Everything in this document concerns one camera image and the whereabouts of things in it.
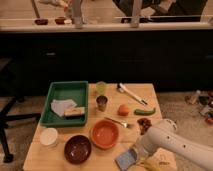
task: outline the green tray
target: green tray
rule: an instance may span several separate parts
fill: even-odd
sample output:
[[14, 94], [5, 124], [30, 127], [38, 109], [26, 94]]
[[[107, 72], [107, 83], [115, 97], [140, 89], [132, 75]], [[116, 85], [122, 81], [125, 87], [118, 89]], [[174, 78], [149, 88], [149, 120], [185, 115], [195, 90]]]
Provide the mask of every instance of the green tray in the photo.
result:
[[[85, 107], [85, 115], [65, 118], [60, 117], [51, 110], [53, 99], [73, 99], [78, 107]], [[40, 124], [46, 127], [82, 126], [87, 122], [88, 115], [88, 82], [53, 82], [50, 85]]]

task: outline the white cup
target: white cup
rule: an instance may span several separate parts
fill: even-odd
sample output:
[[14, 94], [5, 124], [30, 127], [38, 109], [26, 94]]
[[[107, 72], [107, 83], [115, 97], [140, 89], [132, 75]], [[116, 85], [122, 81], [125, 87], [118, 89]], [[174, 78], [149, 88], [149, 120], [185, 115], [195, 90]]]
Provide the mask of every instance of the white cup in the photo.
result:
[[47, 147], [54, 147], [58, 144], [58, 131], [55, 128], [46, 128], [40, 135], [40, 142]]

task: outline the wooden tabletop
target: wooden tabletop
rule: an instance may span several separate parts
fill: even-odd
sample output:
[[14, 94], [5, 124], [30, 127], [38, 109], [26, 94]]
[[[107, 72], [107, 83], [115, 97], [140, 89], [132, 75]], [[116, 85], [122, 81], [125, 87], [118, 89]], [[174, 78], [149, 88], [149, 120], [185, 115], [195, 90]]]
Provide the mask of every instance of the wooden tabletop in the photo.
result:
[[[137, 120], [144, 116], [134, 115], [135, 109], [150, 110], [153, 107], [156, 108], [156, 113], [150, 116], [146, 116], [152, 121], [152, 124], [162, 119], [161, 111], [155, 94], [155, 90], [152, 84], [125, 84], [126, 87], [142, 97], [148, 106], [143, 106], [130, 96], [124, 93], [120, 93], [116, 90], [116, 84], [107, 84], [106, 96], [108, 97], [107, 108], [105, 112], [100, 112], [97, 109], [96, 98], [97, 93], [95, 91], [95, 84], [89, 85], [89, 101], [88, 101], [88, 120], [85, 126], [82, 127], [65, 127], [57, 128], [59, 133], [59, 143], [55, 147], [45, 147], [40, 144], [40, 133], [45, 127], [38, 124], [34, 138], [30, 145], [25, 163], [24, 170], [38, 170], [38, 171], [60, 171], [60, 170], [115, 170], [119, 168], [116, 165], [114, 159], [121, 153], [129, 149], [129, 147], [136, 141], [140, 134]], [[117, 110], [121, 104], [127, 104], [130, 108], [128, 116], [118, 116]], [[85, 135], [89, 138], [89, 131], [91, 127], [103, 117], [111, 117], [117, 120], [125, 120], [129, 123], [135, 124], [134, 128], [127, 129], [118, 125], [119, 127], [119, 140], [118, 143], [111, 149], [101, 150], [92, 145], [92, 153], [87, 161], [80, 165], [74, 165], [69, 163], [64, 156], [64, 146], [66, 142], [74, 135]], [[176, 162], [174, 160], [173, 153], [159, 149], [152, 157], [156, 163], [167, 163], [161, 165], [164, 170], [172, 171], [176, 170]], [[141, 166], [132, 166], [129, 170], [146, 170]]]

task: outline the carpet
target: carpet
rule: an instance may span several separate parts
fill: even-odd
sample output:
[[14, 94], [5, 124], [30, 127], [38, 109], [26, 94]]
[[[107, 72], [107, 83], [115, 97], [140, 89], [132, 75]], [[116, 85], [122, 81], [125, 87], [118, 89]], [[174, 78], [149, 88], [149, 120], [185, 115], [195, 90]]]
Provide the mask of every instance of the carpet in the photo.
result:
[[[166, 92], [157, 93], [163, 118], [172, 119], [177, 123], [178, 132], [184, 138], [191, 141], [213, 147], [213, 125], [208, 125], [199, 114], [201, 105], [188, 105], [185, 96], [192, 92]], [[8, 98], [0, 99], [0, 108], [6, 104]], [[26, 97], [23, 104], [14, 107], [10, 113], [41, 112], [45, 97]], [[21, 171], [27, 151], [32, 141], [37, 123], [35, 119], [27, 119], [19, 122], [9, 123], [10, 128], [6, 130], [10, 151], [14, 154], [14, 161], [9, 164], [2, 162], [3, 150], [0, 146], [0, 170]], [[178, 171], [204, 171], [196, 164], [175, 154]]]

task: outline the green cucumber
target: green cucumber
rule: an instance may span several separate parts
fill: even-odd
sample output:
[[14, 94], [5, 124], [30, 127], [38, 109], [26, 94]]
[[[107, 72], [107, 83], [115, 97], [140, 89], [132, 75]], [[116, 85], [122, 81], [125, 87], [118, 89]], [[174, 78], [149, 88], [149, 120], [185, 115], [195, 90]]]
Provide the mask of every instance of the green cucumber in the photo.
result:
[[134, 114], [135, 115], [144, 115], [149, 116], [156, 112], [156, 108], [154, 107], [152, 110], [141, 110], [141, 109], [135, 109]]

